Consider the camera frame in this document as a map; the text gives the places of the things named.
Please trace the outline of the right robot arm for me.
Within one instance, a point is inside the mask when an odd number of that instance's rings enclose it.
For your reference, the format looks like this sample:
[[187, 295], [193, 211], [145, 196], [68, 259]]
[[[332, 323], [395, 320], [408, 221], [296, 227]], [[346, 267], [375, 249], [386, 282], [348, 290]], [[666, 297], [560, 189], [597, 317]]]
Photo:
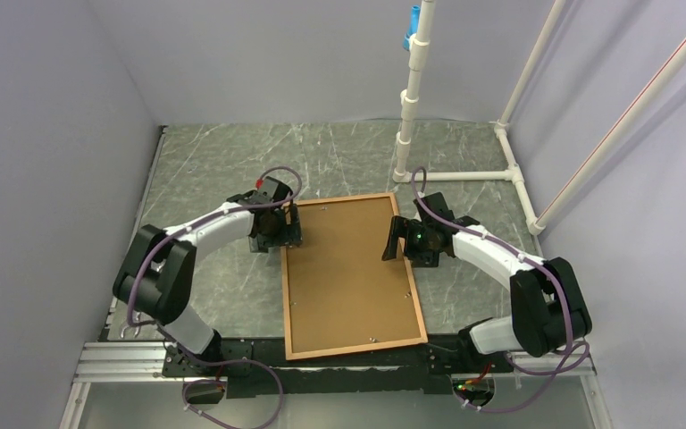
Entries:
[[477, 371], [499, 352], [522, 350], [541, 357], [591, 332], [590, 313], [568, 261], [536, 257], [509, 245], [471, 216], [455, 216], [439, 192], [414, 204], [417, 217], [391, 218], [382, 260], [401, 251], [412, 265], [432, 268], [447, 255], [474, 265], [510, 294], [509, 316], [460, 330], [456, 358], [461, 367]]

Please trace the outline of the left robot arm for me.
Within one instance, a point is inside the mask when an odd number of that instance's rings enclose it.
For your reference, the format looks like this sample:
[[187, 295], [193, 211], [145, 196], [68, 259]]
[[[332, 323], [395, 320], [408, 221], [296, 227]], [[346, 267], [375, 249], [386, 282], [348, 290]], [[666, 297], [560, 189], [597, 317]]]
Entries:
[[128, 307], [128, 325], [147, 315], [186, 352], [186, 364], [200, 375], [221, 363], [222, 337], [191, 306], [197, 263], [236, 240], [248, 239], [253, 253], [302, 242], [296, 192], [263, 174], [255, 188], [229, 197], [213, 211], [187, 223], [142, 226], [133, 237], [113, 283], [113, 295]]

